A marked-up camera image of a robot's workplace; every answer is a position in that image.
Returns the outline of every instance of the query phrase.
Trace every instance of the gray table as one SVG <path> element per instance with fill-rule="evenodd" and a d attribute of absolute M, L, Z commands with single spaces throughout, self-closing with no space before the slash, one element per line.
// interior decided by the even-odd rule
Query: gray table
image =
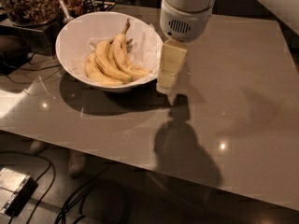
<path fill-rule="evenodd" d="M 161 33 L 158 9 L 114 11 Z M 278 23 L 214 15 L 188 49 L 169 96 L 155 81 L 105 93 L 61 68 L 0 77 L 0 129 L 299 210 L 299 76 Z"/>

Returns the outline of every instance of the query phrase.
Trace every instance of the black object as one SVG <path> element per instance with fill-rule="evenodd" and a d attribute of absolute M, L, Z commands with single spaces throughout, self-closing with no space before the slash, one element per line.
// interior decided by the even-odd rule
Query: black object
<path fill-rule="evenodd" d="M 8 74 L 28 62 L 31 46 L 14 35 L 0 35 L 0 72 Z"/>

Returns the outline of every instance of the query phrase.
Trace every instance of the bowl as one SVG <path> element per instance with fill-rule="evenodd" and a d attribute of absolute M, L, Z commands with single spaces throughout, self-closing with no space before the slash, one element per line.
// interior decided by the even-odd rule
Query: bowl
<path fill-rule="evenodd" d="M 129 57 L 133 62 L 151 70 L 151 73 L 117 87 L 102 86 L 86 76 L 85 60 L 97 42 L 120 33 L 127 19 L 131 24 L 127 39 L 133 39 Z M 77 80 L 103 91 L 127 92 L 157 78 L 162 44 L 162 39 L 152 25 L 122 13 L 94 12 L 75 18 L 60 31 L 56 39 L 56 53 L 66 72 Z"/>

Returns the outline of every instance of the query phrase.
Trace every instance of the bunch of bananas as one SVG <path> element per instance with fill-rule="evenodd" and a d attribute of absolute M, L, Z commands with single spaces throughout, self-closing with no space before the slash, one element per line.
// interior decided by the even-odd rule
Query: bunch of bananas
<path fill-rule="evenodd" d="M 142 78 L 151 71 L 135 64 L 128 55 L 126 33 L 130 20 L 121 33 L 97 43 L 95 51 L 85 61 L 86 76 L 102 86 L 117 87 Z"/>

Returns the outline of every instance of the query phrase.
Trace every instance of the glass jar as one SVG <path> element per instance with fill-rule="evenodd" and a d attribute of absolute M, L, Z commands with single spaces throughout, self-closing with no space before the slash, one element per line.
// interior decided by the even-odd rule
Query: glass jar
<path fill-rule="evenodd" d="M 55 0 L 0 0 L 0 3 L 16 26 L 43 25 L 59 15 Z"/>

